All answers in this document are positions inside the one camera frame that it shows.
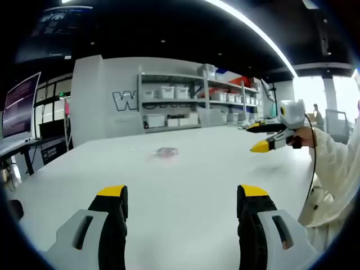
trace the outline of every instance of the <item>white table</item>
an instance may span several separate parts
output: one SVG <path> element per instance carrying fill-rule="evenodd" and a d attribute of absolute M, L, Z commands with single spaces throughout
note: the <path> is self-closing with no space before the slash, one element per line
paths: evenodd
<path fill-rule="evenodd" d="M 99 190 L 125 184 L 127 269 L 238 269 L 237 186 L 265 189 L 297 219 L 311 182 L 307 148 L 249 151 L 265 137 L 216 127 L 85 143 L 17 189 L 13 196 L 25 213 L 20 224 L 35 248 L 47 250 L 56 230 Z M 179 155 L 153 157 L 160 147 L 176 147 Z"/>

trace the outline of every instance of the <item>ceiling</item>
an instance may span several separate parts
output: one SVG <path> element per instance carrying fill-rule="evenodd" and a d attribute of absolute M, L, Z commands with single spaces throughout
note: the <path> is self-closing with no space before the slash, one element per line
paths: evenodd
<path fill-rule="evenodd" d="M 96 54 L 103 58 L 147 56 L 210 63 L 251 77 L 271 77 L 267 71 L 285 67 L 269 45 L 249 27 L 203 0 L 72 0 L 67 5 L 94 7 L 92 23 L 76 42 L 73 59 L 12 65 L 17 47 L 31 33 L 41 11 L 59 6 L 61 0 L 25 2 L 18 17 L 27 23 L 20 28 L 9 27 L 4 33 L 8 37 L 8 53 L 2 62 L 7 72 L 1 97 L 16 80 L 27 75 L 41 71 L 45 81 L 72 72 L 76 58 Z M 309 10 L 301 0 L 225 2 L 267 33 L 293 65 L 354 63 L 350 38 L 329 11 L 325 16 L 325 11 Z M 321 50 L 324 37 L 331 55 L 323 55 Z M 291 79 L 287 71 L 273 76 L 273 80 L 286 78 Z"/>

